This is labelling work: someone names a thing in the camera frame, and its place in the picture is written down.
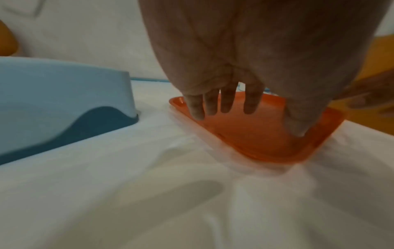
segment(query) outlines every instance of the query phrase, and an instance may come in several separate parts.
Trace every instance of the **dark blue base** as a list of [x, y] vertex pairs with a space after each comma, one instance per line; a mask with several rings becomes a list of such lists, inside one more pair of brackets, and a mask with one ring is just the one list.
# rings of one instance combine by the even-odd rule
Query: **dark blue base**
[[68, 129], [54, 139], [28, 148], [0, 155], [0, 165], [72, 144], [138, 122], [113, 107], [98, 107], [84, 113]]

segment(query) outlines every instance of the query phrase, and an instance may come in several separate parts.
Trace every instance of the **yellow object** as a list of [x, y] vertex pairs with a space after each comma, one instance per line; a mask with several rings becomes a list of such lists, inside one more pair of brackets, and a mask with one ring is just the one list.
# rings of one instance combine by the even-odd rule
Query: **yellow object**
[[[357, 79], [370, 77], [392, 68], [394, 68], [394, 35], [376, 37]], [[378, 114], [385, 107], [369, 110], [353, 110], [347, 107], [346, 103], [348, 101], [334, 101], [330, 107], [344, 111], [347, 119], [352, 122], [394, 135], [394, 117], [382, 117]]]
[[12, 32], [0, 21], [0, 56], [11, 56], [18, 52], [19, 45]]

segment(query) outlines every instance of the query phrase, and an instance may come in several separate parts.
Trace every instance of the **white wall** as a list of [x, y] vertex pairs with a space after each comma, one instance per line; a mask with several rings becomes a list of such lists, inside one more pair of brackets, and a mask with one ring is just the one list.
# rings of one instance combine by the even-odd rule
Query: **white wall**
[[[166, 78], [151, 50], [137, 0], [46, 0], [36, 18], [0, 7], [0, 19], [14, 31], [29, 56], [108, 66], [137, 77]], [[394, 5], [377, 34], [391, 33]]]

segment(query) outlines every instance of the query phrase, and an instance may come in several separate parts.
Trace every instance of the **blue container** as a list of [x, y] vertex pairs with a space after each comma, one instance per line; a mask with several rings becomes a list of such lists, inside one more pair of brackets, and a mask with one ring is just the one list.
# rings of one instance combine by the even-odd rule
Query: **blue container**
[[137, 121], [128, 72], [0, 57], [0, 165]]

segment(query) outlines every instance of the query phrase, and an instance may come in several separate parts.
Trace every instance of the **orange tray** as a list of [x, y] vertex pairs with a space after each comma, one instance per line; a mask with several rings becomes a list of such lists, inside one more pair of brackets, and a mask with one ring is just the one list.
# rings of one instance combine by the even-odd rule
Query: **orange tray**
[[327, 108], [320, 121], [300, 138], [290, 135], [282, 125], [284, 98], [264, 94], [252, 115], [243, 113], [244, 100], [245, 93], [237, 92], [229, 113], [219, 110], [203, 121], [192, 118], [183, 97], [170, 99], [170, 104], [245, 156], [283, 164], [306, 160], [345, 120], [342, 112]]

